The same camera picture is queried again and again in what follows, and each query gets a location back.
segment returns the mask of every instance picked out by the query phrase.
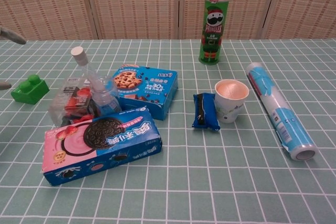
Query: oreo snack packet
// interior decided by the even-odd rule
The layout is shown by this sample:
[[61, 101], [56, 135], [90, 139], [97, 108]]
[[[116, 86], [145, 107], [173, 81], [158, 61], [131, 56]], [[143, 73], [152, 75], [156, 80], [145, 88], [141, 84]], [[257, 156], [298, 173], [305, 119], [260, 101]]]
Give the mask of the oreo snack packet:
[[221, 127], [218, 124], [215, 108], [215, 94], [202, 93], [194, 95], [195, 103], [195, 121], [194, 128], [210, 128], [219, 131]]

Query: white bottle cap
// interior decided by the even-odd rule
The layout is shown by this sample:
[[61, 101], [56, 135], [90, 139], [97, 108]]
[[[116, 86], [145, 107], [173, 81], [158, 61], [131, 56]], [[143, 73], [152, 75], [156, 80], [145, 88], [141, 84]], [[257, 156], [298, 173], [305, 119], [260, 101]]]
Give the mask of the white bottle cap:
[[85, 66], [86, 64], [89, 63], [88, 57], [86, 56], [86, 53], [84, 52], [84, 49], [82, 47], [72, 48], [71, 54], [76, 60], [78, 65]]

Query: building block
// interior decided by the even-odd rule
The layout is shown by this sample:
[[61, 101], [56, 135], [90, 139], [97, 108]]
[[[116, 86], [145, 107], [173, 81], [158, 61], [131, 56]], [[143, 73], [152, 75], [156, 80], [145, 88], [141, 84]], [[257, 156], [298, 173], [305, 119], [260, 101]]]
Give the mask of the building block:
[[46, 82], [37, 74], [32, 74], [10, 94], [17, 102], [36, 104], [48, 92]]

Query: paper cup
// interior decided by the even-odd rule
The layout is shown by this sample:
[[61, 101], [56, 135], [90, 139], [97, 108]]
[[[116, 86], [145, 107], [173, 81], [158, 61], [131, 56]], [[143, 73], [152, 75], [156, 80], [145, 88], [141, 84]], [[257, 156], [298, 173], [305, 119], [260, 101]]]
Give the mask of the paper cup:
[[234, 122], [249, 94], [248, 87], [240, 81], [227, 79], [217, 82], [215, 90], [218, 120], [223, 123]]

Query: cling film roll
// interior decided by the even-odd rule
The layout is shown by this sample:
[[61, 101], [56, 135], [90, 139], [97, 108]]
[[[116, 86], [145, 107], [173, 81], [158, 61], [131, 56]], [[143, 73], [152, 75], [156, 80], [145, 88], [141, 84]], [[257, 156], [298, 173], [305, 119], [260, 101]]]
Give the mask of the cling film roll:
[[218, 63], [229, 0], [205, 0], [199, 61]]
[[296, 161], [314, 157], [317, 147], [303, 128], [293, 110], [276, 88], [260, 63], [251, 63], [246, 75], [267, 110], [268, 115], [280, 138], [282, 146]]

